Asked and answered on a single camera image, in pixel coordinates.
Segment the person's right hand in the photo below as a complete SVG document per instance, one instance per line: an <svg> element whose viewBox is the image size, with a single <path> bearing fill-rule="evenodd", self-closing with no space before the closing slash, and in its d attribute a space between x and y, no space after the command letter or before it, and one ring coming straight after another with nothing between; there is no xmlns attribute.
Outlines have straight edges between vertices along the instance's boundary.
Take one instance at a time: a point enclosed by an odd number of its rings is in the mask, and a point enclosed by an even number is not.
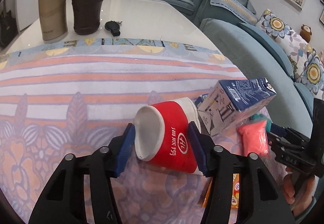
<svg viewBox="0 0 324 224"><path fill-rule="evenodd" d="M317 187L317 180L314 175L310 176L303 184L298 193L295 193L292 183L293 170L286 167L286 176L283 178L282 191L286 202L291 206L294 216L299 216L308 208Z"/></svg>

